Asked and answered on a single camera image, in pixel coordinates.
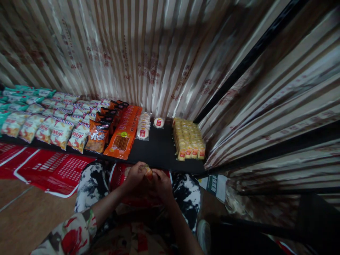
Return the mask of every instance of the curtain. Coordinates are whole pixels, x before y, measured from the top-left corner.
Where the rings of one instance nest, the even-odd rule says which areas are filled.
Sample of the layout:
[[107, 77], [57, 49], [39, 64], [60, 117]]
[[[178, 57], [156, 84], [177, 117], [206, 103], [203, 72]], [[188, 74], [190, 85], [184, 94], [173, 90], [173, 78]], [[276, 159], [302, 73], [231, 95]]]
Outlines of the curtain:
[[207, 169], [339, 120], [339, 11], [310, 1], [205, 117]]
[[194, 119], [288, 0], [0, 3], [0, 80]]

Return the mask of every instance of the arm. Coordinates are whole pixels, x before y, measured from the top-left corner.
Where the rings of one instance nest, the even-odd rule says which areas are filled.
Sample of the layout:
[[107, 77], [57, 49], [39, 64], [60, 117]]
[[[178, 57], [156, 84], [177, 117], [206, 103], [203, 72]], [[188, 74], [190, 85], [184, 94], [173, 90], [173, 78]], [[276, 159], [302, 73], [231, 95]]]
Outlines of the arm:
[[125, 182], [86, 211], [74, 214], [53, 229], [31, 254], [82, 254], [89, 250], [91, 241], [121, 199], [143, 179], [145, 165], [138, 162], [131, 167]]
[[152, 169], [152, 171], [158, 196], [168, 210], [180, 253], [204, 255], [172, 194], [170, 179], [160, 170]]

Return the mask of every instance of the teal snack bag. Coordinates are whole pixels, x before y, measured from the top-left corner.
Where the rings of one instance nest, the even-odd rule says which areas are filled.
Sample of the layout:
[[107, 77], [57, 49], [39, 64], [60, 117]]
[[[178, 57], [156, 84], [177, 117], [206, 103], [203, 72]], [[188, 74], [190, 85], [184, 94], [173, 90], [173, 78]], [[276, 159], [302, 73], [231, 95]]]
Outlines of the teal snack bag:
[[16, 90], [33, 90], [35, 89], [34, 87], [29, 87], [29, 86], [26, 86], [26, 85], [15, 85], [15, 89]]
[[26, 100], [26, 104], [33, 104], [33, 103], [38, 103], [41, 104], [41, 102], [44, 100], [44, 97], [38, 97], [38, 96], [28, 96]]
[[9, 103], [0, 100], [0, 109], [1, 110], [7, 110], [8, 106], [9, 106]]
[[9, 104], [7, 110], [9, 112], [26, 111], [28, 107], [29, 107], [28, 104], [25, 104], [25, 103], [20, 102], [20, 101], [15, 101], [15, 102]]
[[9, 95], [11, 95], [11, 94], [13, 94], [13, 93], [22, 94], [22, 91], [20, 91], [20, 90], [15, 90], [15, 89], [10, 89], [10, 88], [7, 88], [7, 87], [6, 87], [2, 94], [3, 94], [4, 96], [9, 96]]
[[1, 101], [5, 101], [5, 102], [7, 102], [7, 101], [8, 101], [8, 97], [5, 97], [5, 96], [0, 96], [0, 100], [1, 100]]
[[5, 122], [5, 120], [7, 119], [8, 115], [10, 115], [11, 113], [9, 111], [6, 110], [0, 110], [0, 130], [2, 128], [3, 123]]
[[38, 95], [42, 97], [52, 98], [56, 90], [39, 89]]

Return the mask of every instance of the floral sleeve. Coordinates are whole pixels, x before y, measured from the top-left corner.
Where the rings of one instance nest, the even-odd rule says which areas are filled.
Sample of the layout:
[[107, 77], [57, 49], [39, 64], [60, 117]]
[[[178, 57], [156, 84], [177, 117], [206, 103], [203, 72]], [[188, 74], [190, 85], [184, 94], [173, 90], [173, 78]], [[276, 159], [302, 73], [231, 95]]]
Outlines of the floral sleeve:
[[83, 254], [97, 231], [91, 209], [74, 214], [53, 229], [31, 254]]

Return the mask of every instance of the person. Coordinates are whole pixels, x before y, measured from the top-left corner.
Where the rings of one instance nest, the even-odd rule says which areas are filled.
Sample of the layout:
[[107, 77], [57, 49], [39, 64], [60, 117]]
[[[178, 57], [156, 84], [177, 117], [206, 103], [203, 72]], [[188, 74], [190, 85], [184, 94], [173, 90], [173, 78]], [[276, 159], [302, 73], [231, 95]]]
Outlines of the person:
[[109, 167], [102, 161], [88, 164], [80, 178], [75, 214], [52, 230], [31, 254], [199, 254], [196, 240], [200, 190], [196, 180], [173, 174], [173, 183], [158, 169], [152, 169], [157, 195], [164, 203], [175, 243], [167, 232], [143, 223], [118, 225], [115, 209], [143, 180], [144, 162], [131, 167], [121, 186], [109, 192]]

